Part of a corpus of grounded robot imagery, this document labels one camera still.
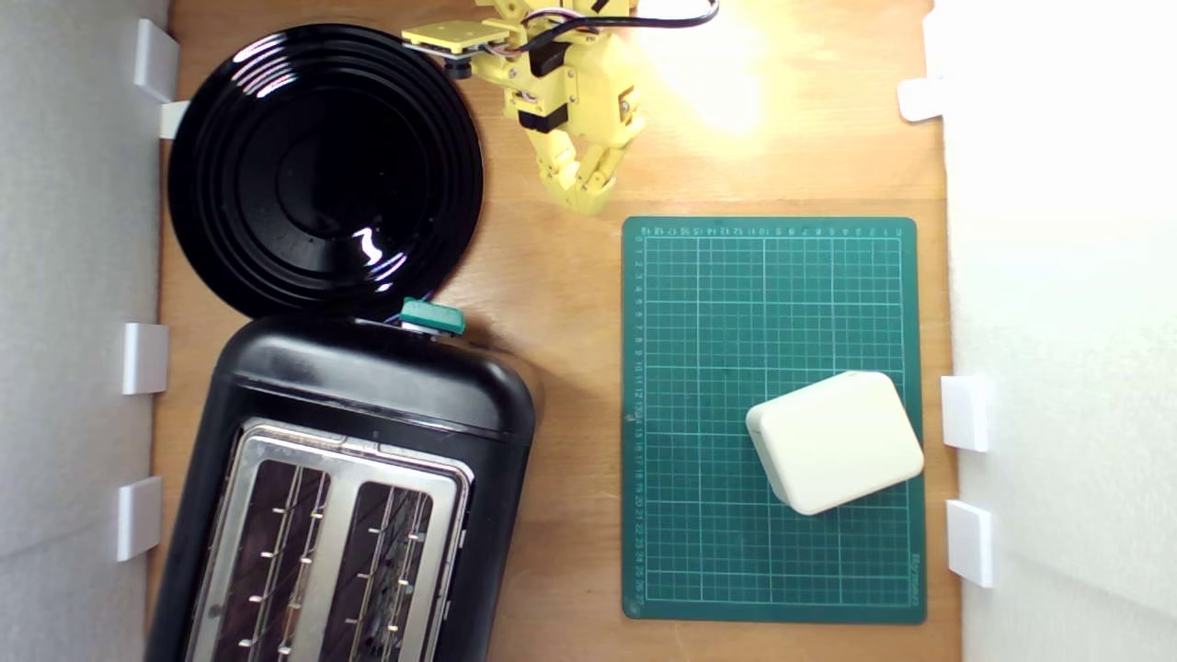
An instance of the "wooden surface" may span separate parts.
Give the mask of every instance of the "wooden surface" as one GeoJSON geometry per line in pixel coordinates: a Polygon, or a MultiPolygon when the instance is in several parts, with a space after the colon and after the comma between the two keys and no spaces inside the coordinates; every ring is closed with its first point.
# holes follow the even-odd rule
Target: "wooden surface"
{"type": "MultiPolygon", "coordinates": [[[[701,2],[644,0],[649,11],[701,2]]],[[[485,147],[486,201],[473,245],[439,300],[479,336],[541,369],[544,424],[527,471],[491,658],[958,660],[959,585],[946,570],[944,499],[957,495],[940,443],[950,371],[944,172],[936,123],[904,124],[896,84],[923,74],[930,0],[724,0],[716,21],[626,38],[646,58],[647,131],[594,218],[553,206],[499,92],[461,84],[485,147]],[[919,225],[927,450],[930,609],[920,627],[630,621],[620,609],[620,227],[631,214],[897,214],[919,225]]],[[[175,0],[180,95],[274,29],[345,21],[390,32],[488,16],[473,0],[175,0]]],[[[160,318],[172,327],[153,469],[171,530],[213,363],[245,320],[184,260],[165,223],[160,318]]],[[[153,580],[161,550],[153,556],[153,580]]]]}

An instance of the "white wall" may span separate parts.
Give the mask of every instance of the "white wall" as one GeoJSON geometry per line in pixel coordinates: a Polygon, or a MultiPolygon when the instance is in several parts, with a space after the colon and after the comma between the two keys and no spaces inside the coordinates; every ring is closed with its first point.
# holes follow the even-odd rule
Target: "white wall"
{"type": "Polygon", "coordinates": [[[151,400],[122,323],[155,319],[158,106],[135,21],[166,0],[0,0],[0,660],[137,660],[146,565],[114,562],[151,400]]]}
{"type": "Polygon", "coordinates": [[[1177,660],[1177,9],[939,7],[956,372],[996,385],[965,660],[1177,660]]]}

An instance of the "toaster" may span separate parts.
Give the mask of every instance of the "toaster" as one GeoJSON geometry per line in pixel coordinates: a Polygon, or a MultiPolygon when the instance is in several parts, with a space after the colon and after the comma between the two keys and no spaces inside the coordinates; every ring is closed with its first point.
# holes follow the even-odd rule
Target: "toaster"
{"type": "Polygon", "coordinates": [[[225,347],[151,661],[481,660],[537,422],[525,366],[271,317],[225,347]]]}

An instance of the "yellow mounting plate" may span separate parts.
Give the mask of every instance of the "yellow mounting plate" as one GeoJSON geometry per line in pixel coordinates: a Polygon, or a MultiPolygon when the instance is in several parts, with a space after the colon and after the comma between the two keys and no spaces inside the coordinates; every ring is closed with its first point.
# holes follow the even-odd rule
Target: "yellow mounting plate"
{"type": "Polygon", "coordinates": [[[451,53],[465,53],[491,41],[503,41],[511,33],[477,21],[445,21],[401,32],[410,44],[424,44],[451,53]]]}

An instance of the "black cable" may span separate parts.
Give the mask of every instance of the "black cable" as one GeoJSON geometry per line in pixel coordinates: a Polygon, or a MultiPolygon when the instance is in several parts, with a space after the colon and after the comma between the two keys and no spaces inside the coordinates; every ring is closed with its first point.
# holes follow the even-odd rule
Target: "black cable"
{"type": "Polygon", "coordinates": [[[579,19],[571,19],[564,21],[563,24],[545,29],[544,32],[533,37],[530,41],[523,46],[514,48],[513,51],[519,53],[526,53],[527,51],[533,51],[540,46],[547,46],[556,38],[564,34],[565,32],[571,32],[573,29],[580,29],[585,27],[660,27],[660,28],[683,28],[683,27],[696,27],[705,22],[711,21],[719,13],[719,0],[707,0],[711,6],[707,7],[706,13],[698,16],[690,16],[685,19],[651,19],[645,16],[583,16],[579,19]]]}

